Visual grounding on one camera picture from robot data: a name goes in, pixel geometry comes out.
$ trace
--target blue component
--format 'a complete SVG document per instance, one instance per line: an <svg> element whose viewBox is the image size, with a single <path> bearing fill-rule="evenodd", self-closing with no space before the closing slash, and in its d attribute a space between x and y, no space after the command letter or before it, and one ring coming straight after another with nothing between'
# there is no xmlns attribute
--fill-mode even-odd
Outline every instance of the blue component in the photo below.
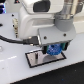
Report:
<svg viewBox="0 0 84 84"><path fill-rule="evenodd" d="M5 7L5 3L4 3L4 12L6 13L6 7Z"/></svg>
<svg viewBox="0 0 84 84"><path fill-rule="evenodd" d="M58 55L62 52L61 44L49 45L47 49L47 54Z"/></svg>

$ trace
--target cable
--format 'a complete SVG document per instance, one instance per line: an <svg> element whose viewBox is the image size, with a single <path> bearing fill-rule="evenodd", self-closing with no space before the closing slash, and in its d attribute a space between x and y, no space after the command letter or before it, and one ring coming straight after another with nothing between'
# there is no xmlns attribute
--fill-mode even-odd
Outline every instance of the cable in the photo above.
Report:
<svg viewBox="0 0 84 84"><path fill-rule="evenodd" d="M17 40L12 40L12 39L8 39L5 38L3 36L0 35L0 39L9 43L17 43L17 44L23 44L23 41L17 41Z"/></svg>
<svg viewBox="0 0 84 84"><path fill-rule="evenodd" d="M23 41L17 41L17 40L12 40L12 39L8 39L8 38L5 38L3 36L0 35L0 39L3 40L3 41L6 41L8 43L17 43L17 44L26 44L26 45L39 45L39 40L38 40L38 37L37 36L33 36L29 39L24 39Z"/></svg>

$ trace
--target screw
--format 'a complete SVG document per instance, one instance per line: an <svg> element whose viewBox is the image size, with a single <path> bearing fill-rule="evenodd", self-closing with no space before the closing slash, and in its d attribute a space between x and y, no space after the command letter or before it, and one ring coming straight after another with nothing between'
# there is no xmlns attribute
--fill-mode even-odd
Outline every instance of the screw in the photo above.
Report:
<svg viewBox="0 0 84 84"><path fill-rule="evenodd" d="M1 26L3 26L3 24L2 24L2 23L0 23L0 27L1 27Z"/></svg>
<svg viewBox="0 0 84 84"><path fill-rule="evenodd" d="M12 14L12 17L13 17L14 15Z"/></svg>
<svg viewBox="0 0 84 84"><path fill-rule="evenodd" d="M44 36L44 39L47 39L47 37L46 37L46 36Z"/></svg>
<svg viewBox="0 0 84 84"><path fill-rule="evenodd" d="M66 34L63 34L63 36L66 36Z"/></svg>

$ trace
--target white panel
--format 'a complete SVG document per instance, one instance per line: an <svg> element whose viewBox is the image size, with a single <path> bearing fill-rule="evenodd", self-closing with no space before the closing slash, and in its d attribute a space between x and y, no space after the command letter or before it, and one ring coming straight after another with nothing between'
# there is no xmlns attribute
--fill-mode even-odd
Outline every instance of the white panel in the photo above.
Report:
<svg viewBox="0 0 84 84"><path fill-rule="evenodd" d="M22 0L19 0L20 3L15 4L15 0L6 0L5 7L7 13L16 13L19 12L22 6Z"/></svg>

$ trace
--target metal plate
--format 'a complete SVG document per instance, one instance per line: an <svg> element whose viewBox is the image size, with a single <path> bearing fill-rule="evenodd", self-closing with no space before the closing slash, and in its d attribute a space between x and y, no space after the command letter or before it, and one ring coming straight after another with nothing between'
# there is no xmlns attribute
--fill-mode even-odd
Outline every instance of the metal plate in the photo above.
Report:
<svg viewBox="0 0 84 84"><path fill-rule="evenodd" d="M76 36L74 25L72 25L71 30L68 32L62 32L58 30L56 26L39 28L38 30L42 46L67 42Z"/></svg>
<svg viewBox="0 0 84 84"><path fill-rule="evenodd" d="M43 54L42 51L26 53L26 57L30 68L66 59L63 53L50 56L48 54Z"/></svg>

